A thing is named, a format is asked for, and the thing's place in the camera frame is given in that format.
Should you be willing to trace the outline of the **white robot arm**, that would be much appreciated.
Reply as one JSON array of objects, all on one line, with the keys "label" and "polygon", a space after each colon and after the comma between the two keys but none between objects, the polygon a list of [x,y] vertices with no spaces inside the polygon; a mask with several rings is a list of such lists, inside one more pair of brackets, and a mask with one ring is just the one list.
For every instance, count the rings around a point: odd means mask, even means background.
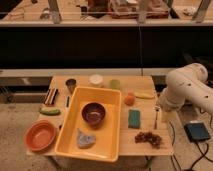
[{"label": "white robot arm", "polygon": [[164,111],[174,111],[180,110],[188,100],[213,115],[213,88],[205,84],[207,78],[208,71],[200,63],[192,63],[170,71],[166,75],[166,87],[157,104]]}]

